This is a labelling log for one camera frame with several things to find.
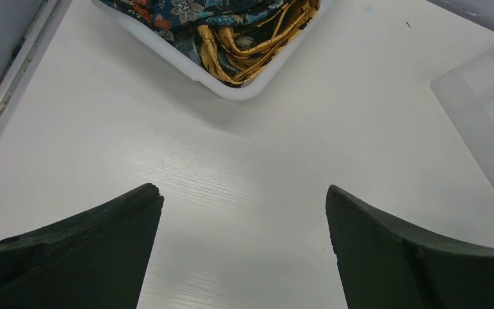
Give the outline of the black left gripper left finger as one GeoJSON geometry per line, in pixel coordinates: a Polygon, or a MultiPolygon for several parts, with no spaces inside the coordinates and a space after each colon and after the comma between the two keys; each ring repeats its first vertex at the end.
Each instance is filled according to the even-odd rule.
{"type": "Polygon", "coordinates": [[[0,241],[0,308],[136,308],[164,198],[143,184],[0,241]]]}

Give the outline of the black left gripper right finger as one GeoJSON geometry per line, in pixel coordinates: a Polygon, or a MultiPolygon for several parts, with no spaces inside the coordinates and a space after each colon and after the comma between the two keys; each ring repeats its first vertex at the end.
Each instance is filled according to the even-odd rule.
{"type": "Polygon", "coordinates": [[[494,248],[429,231],[335,185],[325,211],[349,308],[494,308],[494,248]]]}

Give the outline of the white plastic basket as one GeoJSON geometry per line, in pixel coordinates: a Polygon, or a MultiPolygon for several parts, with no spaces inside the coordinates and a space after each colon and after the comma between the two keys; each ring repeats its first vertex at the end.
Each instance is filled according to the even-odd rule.
{"type": "Polygon", "coordinates": [[[186,55],[183,55],[180,51],[172,47],[171,44],[165,42],[163,38],[142,25],[141,22],[108,7],[100,1],[93,1],[92,4],[118,23],[126,32],[130,33],[160,58],[166,60],[171,66],[175,67],[191,80],[200,82],[220,97],[228,100],[243,101],[255,97],[268,85],[270,80],[301,45],[311,29],[321,20],[334,2],[322,1],[318,13],[299,35],[270,60],[268,65],[253,81],[248,82],[247,85],[240,88],[229,87],[218,81],[202,67],[192,62],[186,55]]]}

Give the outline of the clear compartment tray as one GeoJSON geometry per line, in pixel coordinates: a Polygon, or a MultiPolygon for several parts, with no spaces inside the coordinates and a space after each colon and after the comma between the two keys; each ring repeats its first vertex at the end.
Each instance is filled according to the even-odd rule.
{"type": "Polygon", "coordinates": [[[494,188],[494,46],[430,87],[494,188]]]}

